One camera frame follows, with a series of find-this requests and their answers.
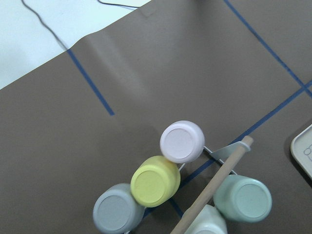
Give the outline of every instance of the cup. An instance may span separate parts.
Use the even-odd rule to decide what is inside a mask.
[[[218,210],[210,205],[205,205],[185,234],[227,234],[224,218]]]
[[[229,220],[255,223],[270,213],[272,197],[262,182],[229,175],[214,194],[214,204]]]
[[[162,154],[175,163],[194,161],[203,152],[204,144],[200,127],[185,120],[171,124],[160,137]]]
[[[145,207],[155,207],[171,198],[179,188],[180,172],[164,156],[145,160],[131,179],[131,193]]]
[[[131,195],[130,184],[117,184],[103,193],[93,209],[93,221],[104,234],[122,234],[135,228],[144,215],[144,207]]]

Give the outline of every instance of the mint green cup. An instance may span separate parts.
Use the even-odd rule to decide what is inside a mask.
[[[214,194],[214,204],[228,220],[255,223],[270,213],[272,197],[262,182],[229,175]]]

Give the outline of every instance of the wire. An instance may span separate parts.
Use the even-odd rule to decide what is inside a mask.
[[[53,36],[55,37],[55,39],[57,40],[57,42],[59,43],[59,45],[64,49],[64,50],[68,50],[67,46],[62,42],[62,40],[56,35],[56,33],[43,21],[43,19],[41,18],[41,16],[33,9],[31,8],[29,5],[27,5],[24,0],[21,0],[22,4],[30,11],[32,11],[40,20],[40,23],[50,31],[50,33],[53,34]]]
[[[102,2],[100,0],[97,0],[99,3],[109,5],[109,6],[127,6],[127,7],[133,7],[133,8],[138,8],[137,6],[130,6],[130,5],[122,5],[122,4],[117,4],[117,3],[108,3],[108,2]]]

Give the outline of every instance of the light blue cup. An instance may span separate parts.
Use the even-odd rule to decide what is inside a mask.
[[[104,234],[122,234],[142,220],[144,207],[131,195],[130,184],[117,184],[103,193],[93,209],[93,221]]]
[[[270,213],[272,197],[262,182],[229,175],[214,194],[214,204],[229,220],[255,223]]]

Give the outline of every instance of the gray table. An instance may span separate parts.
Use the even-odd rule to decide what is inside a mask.
[[[181,119],[212,150],[255,139],[235,170],[264,182],[273,208],[259,223],[227,222],[230,234],[310,233],[311,181],[290,143],[312,122],[311,10],[155,0],[84,37],[76,65],[115,115],[68,53],[0,90],[0,233],[98,233],[97,198],[159,155],[162,131]],[[218,170],[207,160],[187,164],[183,188],[133,233],[169,233]]]

